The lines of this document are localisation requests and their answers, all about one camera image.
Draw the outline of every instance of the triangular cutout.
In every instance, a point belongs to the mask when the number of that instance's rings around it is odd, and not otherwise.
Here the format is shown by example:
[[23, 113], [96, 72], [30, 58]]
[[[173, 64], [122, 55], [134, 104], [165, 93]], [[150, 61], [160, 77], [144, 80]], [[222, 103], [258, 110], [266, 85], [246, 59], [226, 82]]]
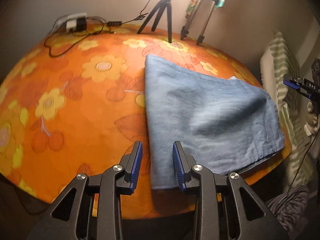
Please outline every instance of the triangular cutout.
[[60, 201], [57, 207], [51, 213], [51, 216], [56, 219], [63, 221], [68, 221], [70, 218], [70, 213], [75, 199], [77, 190], [72, 188], [67, 195]]
[[251, 195], [245, 188], [241, 187], [239, 188], [239, 191], [242, 198], [244, 212], [245, 216], [247, 217], [247, 220], [252, 221], [265, 216], [265, 212], [258, 205], [258, 203], [251, 197]]

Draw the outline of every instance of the beige wall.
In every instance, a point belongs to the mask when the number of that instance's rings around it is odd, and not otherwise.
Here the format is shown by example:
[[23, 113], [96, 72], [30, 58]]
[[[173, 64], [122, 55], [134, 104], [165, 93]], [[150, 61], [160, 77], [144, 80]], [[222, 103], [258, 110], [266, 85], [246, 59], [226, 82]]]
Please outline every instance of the beige wall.
[[[11, 0], [0, 15], [0, 77], [51, 29], [55, 19], [68, 13], [87, 12], [107, 20], [130, 20], [147, 0]], [[149, 12], [158, 0], [152, 0]], [[180, 32], [190, 0], [172, 0], [173, 31]], [[191, 28], [197, 38], [210, 1], [202, 6]], [[312, 50], [306, 36], [313, 15], [304, 0], [227, 0], [215, 11], [205, 33], [205, 42], [246, 64], [259, 77], [259, 61], [274, 32], [281, 30], [291, 50], [301, 57]], [[166, 28], [166, 17], [159, 24]]]

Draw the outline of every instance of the metal bolt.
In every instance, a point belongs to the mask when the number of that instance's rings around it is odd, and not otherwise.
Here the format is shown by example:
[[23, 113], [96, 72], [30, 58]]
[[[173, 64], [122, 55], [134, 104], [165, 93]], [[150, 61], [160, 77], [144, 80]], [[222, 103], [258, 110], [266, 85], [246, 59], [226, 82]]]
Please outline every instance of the metal bolt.
[[77, 175], [77, 179], [79, 179], [79, 180], [85, 179], [85, 174], [84, 174], [84, 173], [79, 173], [79, 174]]
[[121, 165], [115, 165], [115, 166], [113, 166], [113, 170], [114, 171], [120, 171], [120, 170], [122, 170], [122, 166]]
[[230, 174], [230, 178], [232, 178], [232, 179], [239, 179], [239, 174], [238, 174], [238, 173], [235, 173], [235, 172], [232, 172], [232, 173]]
[[195, 171], [202, 171], [203, 167], [200, 164], [196, 164], [196, 165], [193, 166], [193, 169]]

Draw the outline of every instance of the blue denim garment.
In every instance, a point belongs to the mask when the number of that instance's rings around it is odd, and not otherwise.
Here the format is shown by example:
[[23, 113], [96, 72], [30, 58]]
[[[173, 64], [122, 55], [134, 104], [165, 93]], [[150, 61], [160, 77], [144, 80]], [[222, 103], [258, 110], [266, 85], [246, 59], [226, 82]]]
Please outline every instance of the blue denim garment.
[[218, 174], [254, 167], [284, 147], [276, 105], [263, 89], [153, 55], [146, 58], [145, 76], [153, 189], [178, 185], [174, 141]]

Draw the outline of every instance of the orange tablecloth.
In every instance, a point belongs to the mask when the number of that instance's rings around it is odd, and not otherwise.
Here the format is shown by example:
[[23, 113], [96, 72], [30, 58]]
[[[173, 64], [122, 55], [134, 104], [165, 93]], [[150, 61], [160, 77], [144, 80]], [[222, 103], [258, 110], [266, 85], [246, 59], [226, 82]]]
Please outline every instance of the orange tablecloth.
[[[172, 44], [167, 33], [136, 34], [137, 27], [114, 27], [115, 34], [93, 35], [58, 58], [43, 42], [26, 54], [0, 87], [0, 172], [29, 194], [52, 202], [76, 174], [99, 174], [143, 143], [138, 187], [122, 197], [127, 219], [169, 216], [190, 211], [194, 199], [178, 190], [152, 191], [144, 104], [144, 61], [149, 53], [203, 74], [236, 76], [260, 87], [234, 58], [195, 41]], [[49, 39], [59, 54], [80, 38]], [[248, 172], [252, 184], [291, 152], [282, 152]]]

